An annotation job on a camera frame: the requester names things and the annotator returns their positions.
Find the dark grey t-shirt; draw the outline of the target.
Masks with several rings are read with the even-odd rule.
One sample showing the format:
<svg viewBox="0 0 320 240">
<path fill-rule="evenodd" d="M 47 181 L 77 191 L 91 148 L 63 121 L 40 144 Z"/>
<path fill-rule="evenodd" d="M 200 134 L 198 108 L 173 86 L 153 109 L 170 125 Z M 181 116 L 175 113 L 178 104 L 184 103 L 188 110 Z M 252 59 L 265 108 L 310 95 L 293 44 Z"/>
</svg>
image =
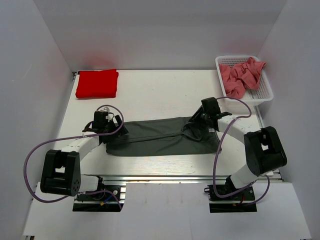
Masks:
<svg viewBox="0 0 320 240">
<path fill-rule="evenodd" d="M 217 152 L 220 140 L 202 123 L 188 117 L 130 121 L 128 133 L 106 144 L 106 153 L 117 157 L 204 155 Z"/>
</svg>

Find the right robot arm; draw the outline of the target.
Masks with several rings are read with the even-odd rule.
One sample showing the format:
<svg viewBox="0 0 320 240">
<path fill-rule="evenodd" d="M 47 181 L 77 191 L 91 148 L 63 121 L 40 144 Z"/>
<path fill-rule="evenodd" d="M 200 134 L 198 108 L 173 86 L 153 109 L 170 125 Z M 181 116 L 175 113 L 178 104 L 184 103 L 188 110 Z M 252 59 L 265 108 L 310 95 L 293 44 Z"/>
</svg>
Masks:
<svg viewBox="0 0 320 240">
<path fill-rule="evenodd" d="M 282 146 L 277 130 L 272 127 L 255 129 L 242 122 L 247 116 L 234 117 L 229 112 L 213 111 L 209 114 L 200 107 L 190 118 L 192 124 L 202 125 L 216 132 L 221 132 L 222 137 L 217 147 L 213 163 L 212 188 L 214 195 L 220 199 L 238 199 L 244 190 L 254 183 L 260 176 L 287 165 L 287 156 Z M 216 168 L 218 157 L 222 150 L 223 140 L 226 135 L 233 137 L 244 145 L 245 164 L 238 171 L 228 176 L 225 180 L 225 192 L 219 193 L 216 185 Z"/>
</svg>

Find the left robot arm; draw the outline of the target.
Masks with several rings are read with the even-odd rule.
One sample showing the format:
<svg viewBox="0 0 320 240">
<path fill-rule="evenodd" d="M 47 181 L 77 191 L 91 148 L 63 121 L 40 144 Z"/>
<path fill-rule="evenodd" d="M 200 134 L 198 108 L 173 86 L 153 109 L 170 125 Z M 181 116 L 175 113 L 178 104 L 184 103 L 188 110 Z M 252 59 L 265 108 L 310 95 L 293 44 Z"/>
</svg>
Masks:
<svg viewBox="0 0 320 240">
<path fill-rule="evenodd" d="M 88 192 L 96 200 L 103 198 L 106 187 L 99 183 L 99 176 L 81 174 L 81 161 L 101 144 L 127 133 L 120 115 L 110 117 L 108 112 L 96 111 L 93 121 L 84 127 L 81 136 L 61 149 L 51 149 L 46 153 L 41 191 L 71 197 Z"/>
</svg>

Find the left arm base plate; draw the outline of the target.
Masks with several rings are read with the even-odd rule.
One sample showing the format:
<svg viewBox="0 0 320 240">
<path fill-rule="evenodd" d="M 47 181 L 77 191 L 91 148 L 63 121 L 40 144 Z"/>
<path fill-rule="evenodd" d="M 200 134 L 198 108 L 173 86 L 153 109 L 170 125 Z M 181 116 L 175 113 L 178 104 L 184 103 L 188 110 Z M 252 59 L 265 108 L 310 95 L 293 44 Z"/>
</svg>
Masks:
<svg viewBox="0 0 320 240">
<path fill-rule="evenodd" d="M 124 185 L 107 185 L 100 183 L 95 194 L 78 194 L 73 202 L 73 212 L 119 213 L 125 202 Z"/>
</svg>

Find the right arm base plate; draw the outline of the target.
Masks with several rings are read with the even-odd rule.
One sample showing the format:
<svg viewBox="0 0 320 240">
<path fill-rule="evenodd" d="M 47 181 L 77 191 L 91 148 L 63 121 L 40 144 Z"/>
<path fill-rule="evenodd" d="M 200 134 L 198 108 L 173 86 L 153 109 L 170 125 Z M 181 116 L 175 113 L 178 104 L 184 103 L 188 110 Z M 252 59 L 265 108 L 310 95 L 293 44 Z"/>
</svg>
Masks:
<svg viewBox="0 0 320 240">
<path fill-rule="evenodd" d="M 207 185 L 203 189 L 204 193 L 208 194 L 209 212 L 210 213 L 255 213 L 257 206 L 253 187 L 245 189 L 233 196 L 219 198 L 214 193 L 213 185 Z"/>
</svg>

